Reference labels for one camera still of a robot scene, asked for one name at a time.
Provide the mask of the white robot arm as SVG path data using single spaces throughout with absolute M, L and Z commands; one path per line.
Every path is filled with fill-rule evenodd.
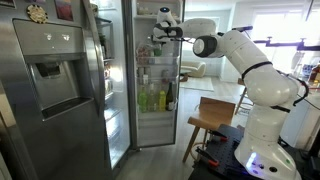
M 295 161 L 278 144 L 283 124 L 299 102 L 298 79 L 275 69 L 257 45 L 239 30 L 218 33 L 211 19 L 177 23 L 171 10 L 161 7 L 153 36 L 163 42 L 192 38 L 196 56 L 226 57 L 241 75 L 254 103 L 243 138 L 234 151 L 236 160 L 250 175 L 262 180 L 302 180 Z

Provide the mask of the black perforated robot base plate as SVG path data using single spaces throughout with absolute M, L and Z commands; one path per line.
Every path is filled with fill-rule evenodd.
M 260 180 L 247 173 L 234 157 L 234 150 L 243 136 L 241 130 L 221 125 L 214 135 L 217 137 L 208 141 L 205 151 L 217 159 L 219 165 L 210 166 L 206 159 L 200 156 L 188 180 Z M 278 143 L 293 157 L 302 180 L 320 180 L 318 157 L 308 157 L 307 152 L 291 147 L 282 139 L 279 139 Z

